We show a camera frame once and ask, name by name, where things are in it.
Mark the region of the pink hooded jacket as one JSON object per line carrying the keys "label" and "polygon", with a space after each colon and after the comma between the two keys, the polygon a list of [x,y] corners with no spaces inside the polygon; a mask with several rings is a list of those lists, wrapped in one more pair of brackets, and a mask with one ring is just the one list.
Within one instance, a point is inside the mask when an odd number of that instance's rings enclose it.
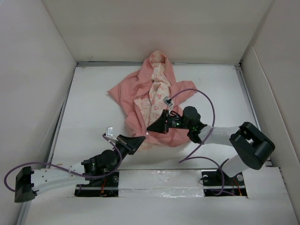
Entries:
{"label": "pink hooded jacket", "polygon": [[159,146],[178,147],[190,141],[184,129],[170,129],[165,135],[150,132],[146,136],[146,128],[167,108],[164,97],[174,96],[173,110],[182,114],[180,104],[192,97],[195,89],[192,81],[177,82],[172,63],[161,51],[155,51],[138,71],[125,77],[108,94],[123,109],[129,134],[146,137],[139,148],[143,151]]}

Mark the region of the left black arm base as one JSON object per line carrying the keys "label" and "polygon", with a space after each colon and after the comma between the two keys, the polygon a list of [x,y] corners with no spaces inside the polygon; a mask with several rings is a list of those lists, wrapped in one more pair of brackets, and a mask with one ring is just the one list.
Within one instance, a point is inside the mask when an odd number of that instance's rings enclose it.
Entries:
{"label": "left black arm base", "polygon": [[91,181],[87,185],[76,185],[76,197],[118,197],[119,196],[119,171],[101,179]]}

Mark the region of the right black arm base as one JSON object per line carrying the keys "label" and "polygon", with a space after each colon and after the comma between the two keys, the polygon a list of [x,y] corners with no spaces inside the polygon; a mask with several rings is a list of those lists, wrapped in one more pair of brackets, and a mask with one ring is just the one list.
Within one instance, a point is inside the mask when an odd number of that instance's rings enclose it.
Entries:
{"label": "right black arm base", "polygon": [[221,196],[247,196],[244,176],[240,172],[232,178],[221,173],[217,169],[201,170],[201,178],[198,183],[203,185],[203,193],[205,197],[221,197]]}

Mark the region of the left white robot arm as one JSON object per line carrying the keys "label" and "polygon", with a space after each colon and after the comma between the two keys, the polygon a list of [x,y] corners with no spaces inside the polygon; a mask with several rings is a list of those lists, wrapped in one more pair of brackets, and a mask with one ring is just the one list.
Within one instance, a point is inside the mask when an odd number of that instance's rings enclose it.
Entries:
{"label": "left white robot arm", "polygon": [[71,185],[101,185],[107,177],[117,172],[123,159],[137,152],[145,141],[145,136],[103,138],[112,145],[111,150],[83,160],[77,164],[62,167],[44,163],[49,168],[33,169],[32,165],[42,162],[30,162],[18,166],[21,170],[15,177],[15,203],[24,203],[36,198],[38,194]]}

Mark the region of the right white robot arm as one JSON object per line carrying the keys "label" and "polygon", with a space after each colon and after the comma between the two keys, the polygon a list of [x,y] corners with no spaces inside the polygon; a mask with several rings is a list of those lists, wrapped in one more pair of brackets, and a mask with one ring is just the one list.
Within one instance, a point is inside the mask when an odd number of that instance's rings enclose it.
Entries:
{"label": "right white robot arm", "polygon": [[182,115],[163,110],[161,116],[147,127],[147,131],[167,134],[169,129],[186,129],[188,138],[198,144],[220,144],[233,147],[237,155],[226,160],[217,172],[219,183],[226,185],[235,175],[247,170],[260,170],[275,150],[275,144],[256,126],[244,122],[237,127],[212,127],[201,122],[201,116],[192,106]]}

